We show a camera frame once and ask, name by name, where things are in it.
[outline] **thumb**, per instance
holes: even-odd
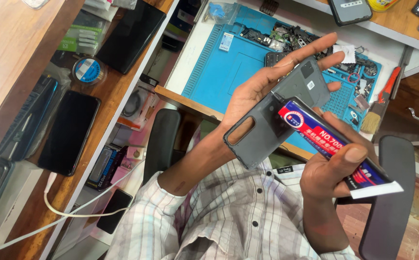
[[[328,162],[328,170],[339,180],[351,175],[367,157],[368,150],[352,143],[341,148]]]

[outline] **tool kit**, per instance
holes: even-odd
[[[275,65],[289,52],[318,38],[299,26],[241,6],[233,25],[214,25],[182,95],[225,113],[237,86],[260,68]],[[314,57],[321,59],[331,53],[330,47]],[[359,131],[380,70],[381,64],[356,52],[356,63],[339,64],[323,71],[325,81],[339,81],[341,89],[331,93],[322,110],[335,113]],[[286,142],[317,152],[297,133]]]

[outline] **office chair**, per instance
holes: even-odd
[[[185,155],[174,150],[181,115],[177,110],[161,109],[153,123],[145,161],[144,183],[157,171],[164,171]],[[384,136],[379,142],[379,161],[386,173],[404,192],[369,198],[338,198],[336,204],[371,204],[359,245],[365,260],[396,259],[407,226],[415,191],[415,152],[411,142]]]

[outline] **glue tube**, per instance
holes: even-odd
[[[328,160],[343,146],[352,143],[299,98],[291,97],[285,102],[278,114]],[[404,191],[368,157],[344,181],[354,199]]]

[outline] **wooden brush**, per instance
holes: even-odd
[[[373,135],[378,131],[381,116],[383,115],[385,109],[385,103],[391,95],[392,86],[394,85],[399,72],[400,67],[394,68],[389,80],[386,82],[386,86],[384,86],[383,90],[378,94],[378,100],[373,102],[370,111],[363,118],[360,131]]]

